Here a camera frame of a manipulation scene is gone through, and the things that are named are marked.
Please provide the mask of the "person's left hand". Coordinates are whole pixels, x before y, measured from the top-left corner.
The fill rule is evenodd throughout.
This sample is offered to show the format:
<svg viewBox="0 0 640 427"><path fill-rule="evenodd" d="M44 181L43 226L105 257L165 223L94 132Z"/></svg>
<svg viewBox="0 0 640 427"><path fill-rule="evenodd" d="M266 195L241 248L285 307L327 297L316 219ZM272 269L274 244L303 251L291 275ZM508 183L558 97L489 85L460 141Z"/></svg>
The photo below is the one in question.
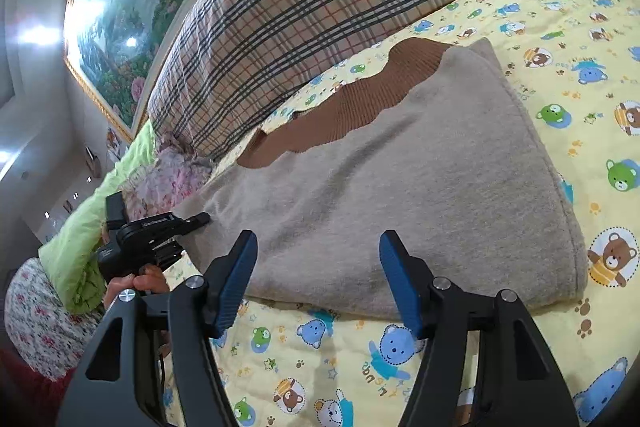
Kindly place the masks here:
<svg viewBox="0 0 640 427"><path fill-rule="evenodd" d="M114 277L107 284L103 297L103 306L110 309L111 304L122 291L149 291L152 294L168 293L169 286L163 271L156 265L145 265L138 275L129 274L126 277Z"/></svg>

